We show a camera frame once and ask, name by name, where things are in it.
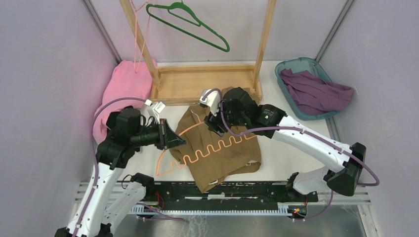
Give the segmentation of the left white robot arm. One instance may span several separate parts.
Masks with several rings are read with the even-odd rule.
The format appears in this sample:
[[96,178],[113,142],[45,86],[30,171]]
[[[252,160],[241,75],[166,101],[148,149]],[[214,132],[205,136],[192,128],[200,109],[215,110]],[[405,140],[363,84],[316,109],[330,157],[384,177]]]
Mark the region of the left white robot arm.
[[70,223],[56,231],[57,237],[112,237],[131,209],[156,193],[154,178],[136,173],[123,193],[108,205],[114,185],[135,152],[149,145],[165,151],[186,143],[166,119],[151,118],[146,124],[145,116],[132,106],[114,112],[109,119],[111,129],[97,147],[86,194]]

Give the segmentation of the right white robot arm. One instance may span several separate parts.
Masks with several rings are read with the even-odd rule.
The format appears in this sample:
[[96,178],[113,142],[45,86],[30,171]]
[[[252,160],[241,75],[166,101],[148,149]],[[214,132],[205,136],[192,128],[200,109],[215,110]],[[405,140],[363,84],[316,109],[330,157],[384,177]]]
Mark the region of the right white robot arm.
[[240,135],[252,133],[287,143],[323,164],[309,172],[296,172],[288,179],[286,197],[299,201],[314,191],[331,190],[340,195],[354,195],[363,166],[366,147],[352,146],[327,138],[304,126],[273,105],[257,104],[248,92],[234,87],[222,94],[219,89],[204,90],[200,105],[209,108],[204,121],[209,130],[219,136],[234,126],[246,128]]

